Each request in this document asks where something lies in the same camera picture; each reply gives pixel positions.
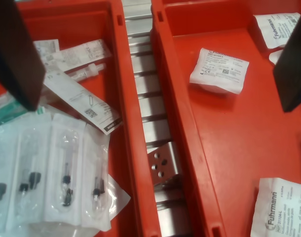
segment barcode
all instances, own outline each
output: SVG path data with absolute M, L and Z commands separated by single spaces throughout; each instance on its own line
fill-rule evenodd
M 96 112 L 94 112 L 92 109 L 86 110 L 85 113 L 88 114 L 91 118 L 97 116 Z

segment perforated metal bracket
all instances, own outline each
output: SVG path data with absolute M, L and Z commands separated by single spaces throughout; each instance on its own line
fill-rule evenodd
M 181 174 L 174 142 L 168 142 L 148 154 L 154 186 L 164 184 Z

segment fuhrmann label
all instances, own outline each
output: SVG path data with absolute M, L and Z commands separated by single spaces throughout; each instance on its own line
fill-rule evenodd
M 260 179 L 251 237 L 301 237 L 301 184 Z

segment white packet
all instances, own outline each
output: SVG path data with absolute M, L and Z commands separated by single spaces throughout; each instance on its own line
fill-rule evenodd
M 110 136 L 87 124 L 84 132 L 81 226 L 111 229 L 108 206 L 108 146 Z
M 85 122 L 55 114 L 48 164 L 45 221 L 81 224 L 81 165 Z
M 190 83 L 204 89 L 239 94 L 244 86 L 249 62 L 202 48 L 190 75 Z
M 283 50 L 279 50 L 279 51 L 276 51 L 274 53 L 271 53 L 269 55 L 269 60 L 273 63 L 273 64 L 277 64 L 281 54 L 282 54 Z
M 57 66 L 65 72 L 110 56 L 103 40 L 98 39 L 46 55 L 41 60 L 46 67 Z
M 299 13 L 255 15 L 267 47 L 286 45 L 300 16 Z
M 51 114 L 45 113 L 12 123 L 19 133 L 7 230 L 43 220 L 51 121 Z
M 16 158 L 17 131 L 13 124 L 0 126 L 0 232 L 5 230 L 13 170 Z
M 62 71 L 48 71 L 43 83 L 104 134 L 108 135 L 120 126 L 122 119 L 117 111 Z
M 33 41 L 40 57 L 60 51 L 58 39 Z
M 260 179 L 251 237 L 301 237 L 301 184 Z

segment red plastic tray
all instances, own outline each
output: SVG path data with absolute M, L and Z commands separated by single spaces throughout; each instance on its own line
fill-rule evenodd
M 197 236 L 249 237 L 259 179 L 301 183 L 301 105 L 285 114 L 255 14 L 301 0 L 152 0 L 153 45 Z M 250 62 L 239 95 L 189 83 L 201 48 Z
M 18 6 L 33 40 L 58 39 L 65 49 L 103 39 L 112 52 L 106 69 L 81 84 L 122 114 L 123 126 L 111 134 L 109 174 L 132 199 L 112 220 L 112 229 L 97 236 L 160 237 L 121 1 L 34 0 Z

